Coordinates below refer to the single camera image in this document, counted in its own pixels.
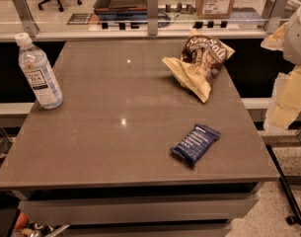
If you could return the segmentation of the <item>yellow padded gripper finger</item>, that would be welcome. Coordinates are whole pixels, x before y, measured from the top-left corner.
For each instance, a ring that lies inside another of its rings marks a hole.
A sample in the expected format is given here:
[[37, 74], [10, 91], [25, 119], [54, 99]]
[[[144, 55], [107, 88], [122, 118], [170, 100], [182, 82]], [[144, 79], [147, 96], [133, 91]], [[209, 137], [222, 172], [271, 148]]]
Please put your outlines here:
[[301, 114], [301, 66], [288, 74], [279, 73], [265, 113], [265, 131], [284, 131]]
[[283, 40], [286, 27], [287, 23], [284, 23], [282, 26], [280, 26], [272, 35], [268, 36], [262, 41], [261, 47], [268, 50], [283, 51]]

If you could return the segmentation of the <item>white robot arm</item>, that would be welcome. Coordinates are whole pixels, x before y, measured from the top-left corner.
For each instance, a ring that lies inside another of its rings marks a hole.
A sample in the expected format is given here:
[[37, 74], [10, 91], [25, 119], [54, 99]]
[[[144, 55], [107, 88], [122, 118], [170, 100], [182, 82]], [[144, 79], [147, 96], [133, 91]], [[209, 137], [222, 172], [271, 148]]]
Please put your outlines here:
[[301, 6], [261, 47], [280, 50], [283, 58], [294, 64], [288, 74], [278, 73], [263, 124], [265, 131], [282, 133], [301, 114]]

